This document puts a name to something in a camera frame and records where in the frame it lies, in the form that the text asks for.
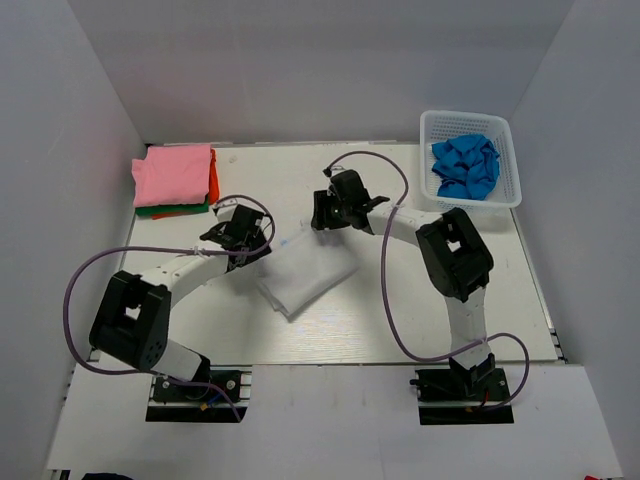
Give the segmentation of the white t shirt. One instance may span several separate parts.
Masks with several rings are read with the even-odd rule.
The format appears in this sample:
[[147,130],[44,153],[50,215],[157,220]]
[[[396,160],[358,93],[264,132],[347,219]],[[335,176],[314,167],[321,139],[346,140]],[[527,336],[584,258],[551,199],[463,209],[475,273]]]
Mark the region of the white t shirt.
[[256,285],[272,308],[291,320],[358,267],[338,231],[305,228],[257,262]]

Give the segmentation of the blue t shirt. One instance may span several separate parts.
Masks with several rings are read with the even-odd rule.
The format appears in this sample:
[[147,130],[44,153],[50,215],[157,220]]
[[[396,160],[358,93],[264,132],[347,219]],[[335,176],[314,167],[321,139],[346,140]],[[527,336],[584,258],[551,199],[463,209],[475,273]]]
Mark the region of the blue t shirt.
[[500,154],[482,134],[467,134],[431,145],[432,172],[441,183],[438,195],[459,200],[484,201],[500,175]]

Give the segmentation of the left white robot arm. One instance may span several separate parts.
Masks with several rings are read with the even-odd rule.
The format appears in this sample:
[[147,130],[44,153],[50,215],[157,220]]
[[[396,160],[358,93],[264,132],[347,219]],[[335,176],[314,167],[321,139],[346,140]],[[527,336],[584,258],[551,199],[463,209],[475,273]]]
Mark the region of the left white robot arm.
[[237,205],[229,219],[199,237],[196,248],[143,273],[119,271],[103,295],[89,334],[95,349],[136,371],[168,376],[188,398],[211,387],[210,360],[169,339],[171,310],[208,281],[270,252],[267,215]]

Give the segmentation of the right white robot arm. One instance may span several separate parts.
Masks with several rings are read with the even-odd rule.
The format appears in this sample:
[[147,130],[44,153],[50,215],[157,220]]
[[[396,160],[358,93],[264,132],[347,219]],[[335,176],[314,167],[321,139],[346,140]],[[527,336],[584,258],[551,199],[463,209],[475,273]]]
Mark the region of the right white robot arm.
[[352,227],[419,249],[427,274],[444,297],[452,356],[453,390],[472,399],[488,385],[495,357],[486,343],[484,300],[494,260],[469,215],[453,208],[431,222],[423,211],[372,197],[354,170],[325,171],[329,186],[314,193],[311,226],[317,231]]

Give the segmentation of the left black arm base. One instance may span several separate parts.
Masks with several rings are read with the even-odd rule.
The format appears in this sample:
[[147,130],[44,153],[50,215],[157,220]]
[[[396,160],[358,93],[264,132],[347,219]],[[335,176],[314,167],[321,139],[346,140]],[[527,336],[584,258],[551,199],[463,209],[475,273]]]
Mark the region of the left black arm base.
[[214,388],[181,386],[167,376],[156,376],[151,383],[145,420],[148,423],[239,423],[249,406],[251,368],[213,368],[209,383]]

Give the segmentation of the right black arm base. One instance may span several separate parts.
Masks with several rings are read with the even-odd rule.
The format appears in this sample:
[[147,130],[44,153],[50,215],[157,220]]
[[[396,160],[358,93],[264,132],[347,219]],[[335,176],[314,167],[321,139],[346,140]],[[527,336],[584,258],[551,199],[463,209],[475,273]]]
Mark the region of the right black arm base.
[[409,381],[415,390],[422,426],[505,425],[514,423],[509,404],[495,405],[510,397],[505,372],[497,368],[475,393],[466,394],[449,369],[415,371]]

